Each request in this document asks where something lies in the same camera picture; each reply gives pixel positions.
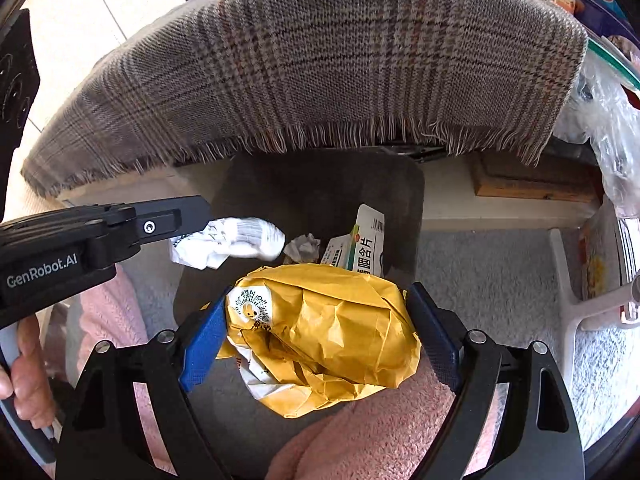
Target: gray rug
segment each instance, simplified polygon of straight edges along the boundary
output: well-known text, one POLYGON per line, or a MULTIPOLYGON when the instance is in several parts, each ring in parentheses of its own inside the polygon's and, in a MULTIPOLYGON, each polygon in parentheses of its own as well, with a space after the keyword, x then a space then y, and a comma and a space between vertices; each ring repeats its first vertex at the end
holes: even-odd
POLYGON ((121 265, 136 290, 146 334, 151 338, 165 328, 175 330, 178 325, 174 319, 174 297, 184 266, 171 261, 169 242, 143 245, 138 254, 121 265))
MULTIPOLYGON (((577 234, 564 237, 578 292, 577 234)), ((546 230, 422 232, 416 277, 469 329, 481 328, 512 346, 541 339, 558 355, 556 277, 546 230)), ((571 396, 585 449, 640 396, 638 358, 638 330, 578 331, 571 396)))

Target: human hand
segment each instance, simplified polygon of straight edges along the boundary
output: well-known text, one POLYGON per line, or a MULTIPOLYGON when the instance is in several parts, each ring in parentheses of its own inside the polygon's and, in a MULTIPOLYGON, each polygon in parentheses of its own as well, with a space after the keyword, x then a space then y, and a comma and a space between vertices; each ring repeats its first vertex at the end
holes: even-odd
POLYGON ((44 368, 38 319, 30 316, 18 323, 18 357, 11 366, 11 378, 0 368, 0 399, 15 393, 15 411, 39 430, 53 422, 56 407, 44 368))

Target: wooden board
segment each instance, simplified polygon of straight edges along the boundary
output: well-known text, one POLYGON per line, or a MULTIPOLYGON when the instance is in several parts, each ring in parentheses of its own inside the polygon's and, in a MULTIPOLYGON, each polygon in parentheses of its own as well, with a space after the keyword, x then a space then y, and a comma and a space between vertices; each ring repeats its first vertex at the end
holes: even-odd
POLYGON ((589 168, 572 160, 542 155, 537 166, 525 166, 507 152, 475 152, 468 160, 476 196, 583 203, 598 199, 589 168))

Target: crumpled yellow paper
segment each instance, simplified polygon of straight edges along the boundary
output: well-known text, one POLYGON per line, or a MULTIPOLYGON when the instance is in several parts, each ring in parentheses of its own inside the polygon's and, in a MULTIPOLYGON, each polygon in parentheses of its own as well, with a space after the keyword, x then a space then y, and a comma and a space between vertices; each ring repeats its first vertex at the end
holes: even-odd
POLYGON ((252 395, 287 418, 397 388, 420 341, 391 282, 328 265, 263 267, 226 297, 228 337, 252 395))

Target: clear plastic bag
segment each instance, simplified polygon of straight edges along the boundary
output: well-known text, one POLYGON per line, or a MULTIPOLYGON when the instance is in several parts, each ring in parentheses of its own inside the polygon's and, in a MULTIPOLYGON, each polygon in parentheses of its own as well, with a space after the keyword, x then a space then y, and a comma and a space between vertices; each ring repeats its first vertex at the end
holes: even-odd
POLYGON ((581 144, 589 140, 602 171, 604 191, 619 218, 640 216, 640 110, 629 103, 627 84, 588 51, 554 136, 581 144))

